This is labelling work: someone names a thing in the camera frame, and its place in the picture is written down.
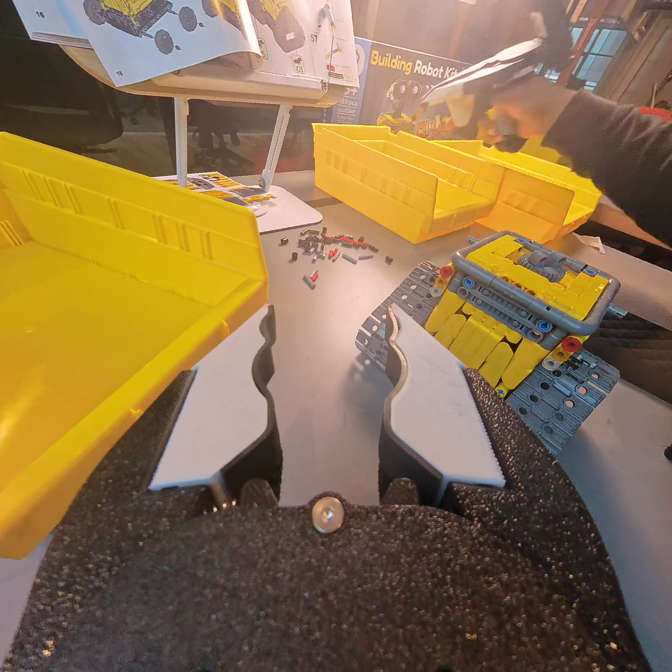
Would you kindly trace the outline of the wooden board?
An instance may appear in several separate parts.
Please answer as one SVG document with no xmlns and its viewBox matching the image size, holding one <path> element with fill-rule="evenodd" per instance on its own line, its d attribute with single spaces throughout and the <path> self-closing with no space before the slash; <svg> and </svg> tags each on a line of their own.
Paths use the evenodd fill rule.
<svg viewBox="0 0 672 672">
<path fill-rule="evenodd" d="M 61 46 L 66 55 L 98 81 L 136 96 L 201 99 L 217 104 L 267 104 L 327 108 L 345 95 L 347 85 L 298 75 L 226 67 L 215 58 L 131 85 L 114 85 L 92 49 Z"/>
</svg>

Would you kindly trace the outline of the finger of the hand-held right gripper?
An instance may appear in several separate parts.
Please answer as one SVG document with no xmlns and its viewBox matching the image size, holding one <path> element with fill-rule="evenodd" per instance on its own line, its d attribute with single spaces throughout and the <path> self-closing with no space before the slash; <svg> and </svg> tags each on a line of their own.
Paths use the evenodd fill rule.
<svg viewBox="0 0 672 672">
<path fill-rule="evenodd" d="M 461 96 L 477 96 L 494 85 L 513 79 L 527 69 L 525 63 L 479 63 L 438 83 L 420 99 L 419 105 L 435 105 Z"/>
<path fill-rule="evenodd" d="M 521 72 L 525 74 L 536 69 L 547 46 L 547 38 L 527 40 L 460 71 L 457 76 L 518 77 Z"/>
</svg>

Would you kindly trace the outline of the instruction booklet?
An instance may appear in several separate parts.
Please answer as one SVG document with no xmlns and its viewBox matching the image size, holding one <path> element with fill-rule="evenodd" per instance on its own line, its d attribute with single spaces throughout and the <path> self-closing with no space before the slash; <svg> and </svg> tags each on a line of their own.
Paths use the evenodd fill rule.
<svg viewBox="0 0 672 672">
<path fill-rule="evenodd" d="M 226 67 L 358 87 L 348 1 L 14 1 L 29 38 L 92 49 L 114 85 Z"/>
</svg>

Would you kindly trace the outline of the yellow black sticker sheet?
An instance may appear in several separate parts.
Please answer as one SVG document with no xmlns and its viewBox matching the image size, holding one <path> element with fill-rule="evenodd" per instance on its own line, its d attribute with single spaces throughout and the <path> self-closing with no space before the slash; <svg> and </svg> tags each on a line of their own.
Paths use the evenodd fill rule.
<svg viewBox="0 0 672 672">
<path fill-rule="evenodd" d="M 219 172 L 189 173 L 186 188 L 222 202 L 257 210 L 276 196 L 258 185 L 244 185 Z"/>
</svg>

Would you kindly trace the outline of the person's right hand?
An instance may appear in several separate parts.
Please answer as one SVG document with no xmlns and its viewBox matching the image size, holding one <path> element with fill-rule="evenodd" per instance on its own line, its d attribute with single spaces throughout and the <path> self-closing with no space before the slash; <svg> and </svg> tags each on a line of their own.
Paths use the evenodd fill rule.
<svg viewBox="0 0 672 672">
<path fill-rule="evenodd" d="M 497 116 L 513 121 L 521 138 L 542 138 L 574 96 L 574 90 L 540 75 L 529 75 L 494 89 L 490 105 Z"/>
</svg>

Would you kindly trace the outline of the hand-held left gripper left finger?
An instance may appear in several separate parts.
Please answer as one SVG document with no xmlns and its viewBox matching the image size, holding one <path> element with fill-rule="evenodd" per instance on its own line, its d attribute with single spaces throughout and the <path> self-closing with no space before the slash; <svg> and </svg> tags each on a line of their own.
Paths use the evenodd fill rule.
<svg viewBox="0 0 672 672">
<path fill-rule="evenodd" d="M 275 311 L 264 305 L 188 374 L 150 491 L 201 487 L 199 509 L 279 503 L 279 431 L 268 389 Z"/>
</svg>

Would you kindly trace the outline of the black quilted pad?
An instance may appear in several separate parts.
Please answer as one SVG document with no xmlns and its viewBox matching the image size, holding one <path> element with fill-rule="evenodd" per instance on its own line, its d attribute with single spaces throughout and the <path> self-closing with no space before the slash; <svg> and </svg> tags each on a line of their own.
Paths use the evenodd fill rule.
<svg viewBox="0 0 672 672">
<path fill-rule="evenodd" d="M 671 332 L 639 316 L 605 317 L 585 349 L 619 370 L 620 377 L 671 403 Z"/>
</svg>

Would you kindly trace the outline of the grey desk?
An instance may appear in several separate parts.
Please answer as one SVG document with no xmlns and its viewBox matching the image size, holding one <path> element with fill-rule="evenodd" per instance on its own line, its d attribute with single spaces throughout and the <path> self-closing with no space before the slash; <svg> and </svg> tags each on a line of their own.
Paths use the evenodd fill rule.
<svg viewBox="0 0 672 672">
<path fill-rule="evenodd" d="M 280 506 L 194 516 L 197 490 L 147 473 L 175 381 L 56 530 L 4 671 L 671 670 L 671 408 L 619 384 L 550 456 L 478 384 L 506 487 L 440 508 L 378 504 L 386 375 L 356 332 L 417 263 L 345 206 L 331 230 L 394 257 L 322 264 L 316 290 L 263 236 L 275 307 L 269 387 Z"/>
</svg>

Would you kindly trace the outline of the yellow plastic storage bin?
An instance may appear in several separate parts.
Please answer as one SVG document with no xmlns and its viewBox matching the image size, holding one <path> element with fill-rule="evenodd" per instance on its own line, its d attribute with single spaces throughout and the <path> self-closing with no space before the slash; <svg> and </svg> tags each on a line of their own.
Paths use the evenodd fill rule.
<svg viewBox="0 0 672 672">
<path fill-rule="evenodd" d="M 504 166 L 384 126 L 313 124 L 315 186 L 417 244 L 488 216 Z"/>
<path fill-rule="evenodd" d="M 256 215 L 1 133 L 1 557 L 268 297 Z"/>
<path fill-rule="evenodd" d="M 479 224 L 547 243 L 570 234 L 594 213 L 602 193 L 569 167 L 523 152 L 482 147 L 479 157 L 504 168 L 492 211 Z"/>
</svg>

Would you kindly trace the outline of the pile of small building pieces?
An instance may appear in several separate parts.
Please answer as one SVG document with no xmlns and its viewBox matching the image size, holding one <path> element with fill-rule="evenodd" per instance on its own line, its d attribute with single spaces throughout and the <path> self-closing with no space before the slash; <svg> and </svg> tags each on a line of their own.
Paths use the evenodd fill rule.
<svg viewBox="0 0 672 672">
<path fill-rule="evenodd" d="M 393 259 L 384 255 L 380 246 L 364 235 L 356 236 L 322 228 L 303 228 L 277 235 L 277 276 L 288 286 L 316 290 L 340 266 L 371 265 L 381 261 L 390 265 Z"/>
</svg>

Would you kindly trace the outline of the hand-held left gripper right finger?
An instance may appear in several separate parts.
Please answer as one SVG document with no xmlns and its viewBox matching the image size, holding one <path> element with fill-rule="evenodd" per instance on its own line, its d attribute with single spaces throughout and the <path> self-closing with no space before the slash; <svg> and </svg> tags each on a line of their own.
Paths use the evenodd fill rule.
<svg viewBox="0 0 672 672">
<path fill-rule="evenodd" d="M 505 488 L 466 366 L 397 304 L 386 311 L 385 344 L 392 390 L 379 439 L 380 498 L 404 478 L 430 507 L 441 507 L 453 485 Z"/>
</svg>

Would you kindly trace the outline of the blue toy kit box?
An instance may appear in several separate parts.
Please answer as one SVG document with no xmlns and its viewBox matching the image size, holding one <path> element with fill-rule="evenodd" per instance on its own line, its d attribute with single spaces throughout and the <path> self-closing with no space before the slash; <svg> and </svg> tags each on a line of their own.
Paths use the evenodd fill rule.
<svg viewBox="0 0 672 672">
<path fill-rule="evenodd" d="M 455 124 L 445 104 L 421 106 L 433 86 L 469 63 L 365 38 L 355 42 L 359 87 L 346 89 L 327 123 L 381 126 L 428 140 L 477 138 L 478 131 Z"/>
</svg>

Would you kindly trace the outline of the yellow building-block toy vehicle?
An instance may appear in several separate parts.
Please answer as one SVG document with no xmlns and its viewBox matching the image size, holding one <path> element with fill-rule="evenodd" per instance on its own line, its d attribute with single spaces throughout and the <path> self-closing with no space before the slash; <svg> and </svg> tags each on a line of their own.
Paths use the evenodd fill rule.
<svg viewBox="0 0 672 672">
<path fill-rule="evenodd" d="M 504 398 L 577 356 L 616 312 L 610 273 L 512 231 L 469 241 L 440 268 L 425 329 Z"/>
</svg>

